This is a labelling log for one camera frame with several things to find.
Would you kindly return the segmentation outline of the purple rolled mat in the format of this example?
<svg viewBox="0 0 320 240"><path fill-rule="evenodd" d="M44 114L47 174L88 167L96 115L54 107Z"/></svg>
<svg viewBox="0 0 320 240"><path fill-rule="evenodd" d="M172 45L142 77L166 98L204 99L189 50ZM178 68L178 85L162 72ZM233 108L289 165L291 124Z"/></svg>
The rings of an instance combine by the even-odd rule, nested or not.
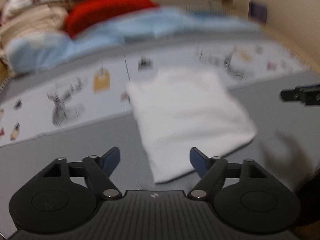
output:
<svg viewBox="0 0 320 240"><path fill-rule="evenodd" d="M267 22L267 6L255 1L250 1L248 15L250 18L260 22Z"/></svg>

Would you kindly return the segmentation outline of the grey woven bed mat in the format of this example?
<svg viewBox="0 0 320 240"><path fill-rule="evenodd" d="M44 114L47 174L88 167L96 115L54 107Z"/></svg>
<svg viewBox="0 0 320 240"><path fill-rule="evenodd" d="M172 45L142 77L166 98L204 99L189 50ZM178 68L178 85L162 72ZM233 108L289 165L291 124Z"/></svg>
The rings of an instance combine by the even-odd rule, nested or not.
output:
<svg viewBox="0 0 320 240"><path fill-rule="evenodd" d="M237 88L232 95L244 105L258 132L244 148L230 154L230 162L257 161L289 189L295 189L319 167L319 108L282 102L284 89L319 83L319 75L303 72ZM120 148L121 161L111 179L121 190L184 190L198 181L196 173L165 184L153 182L136 121L132 115L73 131L49 135L1 148L1 234L15 231L8 206L11 196L57 157L80 161Z"/></svg>

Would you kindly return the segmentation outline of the red fabric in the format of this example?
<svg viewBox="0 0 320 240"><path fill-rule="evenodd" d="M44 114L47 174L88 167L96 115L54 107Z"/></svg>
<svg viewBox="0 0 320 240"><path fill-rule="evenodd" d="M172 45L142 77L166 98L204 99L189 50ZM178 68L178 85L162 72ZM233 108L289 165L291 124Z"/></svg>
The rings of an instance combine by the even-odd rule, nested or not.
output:
<svg viewBox="0 0 320 240"><path fill-rule="evenodd" d="M151 0L85 0L76 4L65 19L65 31L73 38L87 28L131 12L156 8Z"/></svg>

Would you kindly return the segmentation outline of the white t-shirt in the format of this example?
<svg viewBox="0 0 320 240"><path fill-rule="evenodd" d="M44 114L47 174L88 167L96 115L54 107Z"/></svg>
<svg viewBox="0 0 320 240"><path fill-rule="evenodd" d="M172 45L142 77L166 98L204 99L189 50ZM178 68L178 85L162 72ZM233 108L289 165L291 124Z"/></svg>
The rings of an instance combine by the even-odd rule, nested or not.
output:
<svg viewBox="0 0 320 240"><path fill-rule="evenodd" d="M193 170L189 152L222 157L250 143L257 128L213 69L162 68L126 92L156 184Z"/></svg>

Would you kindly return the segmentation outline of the beige striped folded clothes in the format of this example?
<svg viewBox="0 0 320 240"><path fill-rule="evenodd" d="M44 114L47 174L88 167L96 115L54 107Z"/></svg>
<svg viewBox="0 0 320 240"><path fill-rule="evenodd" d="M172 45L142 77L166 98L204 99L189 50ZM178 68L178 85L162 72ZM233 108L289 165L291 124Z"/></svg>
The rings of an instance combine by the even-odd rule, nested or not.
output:
<svg viewBox="0 0 320 240"><path fill-rule="evenodd" d="M31 34L61 31L67 16L68 12L63 7L40 5L28 9L1 27L1 60L11 76L17 72L9 60L9 43Z"/></svg>

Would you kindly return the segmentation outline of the light blue blanket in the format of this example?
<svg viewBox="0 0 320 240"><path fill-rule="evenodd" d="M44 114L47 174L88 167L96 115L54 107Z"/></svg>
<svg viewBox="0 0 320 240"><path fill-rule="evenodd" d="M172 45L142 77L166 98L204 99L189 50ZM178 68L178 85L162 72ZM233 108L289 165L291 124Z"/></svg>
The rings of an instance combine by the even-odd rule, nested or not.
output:
<svg viewBox="0 0 320 240"><path fill-rule="evenodd" d="M48 31L14 38L5 48L4 58L16 74L24 74L53 69L105 49L139 41L180 34L259 30L258 24L238 17L160 7L97 23L76 38Z"/></svg>

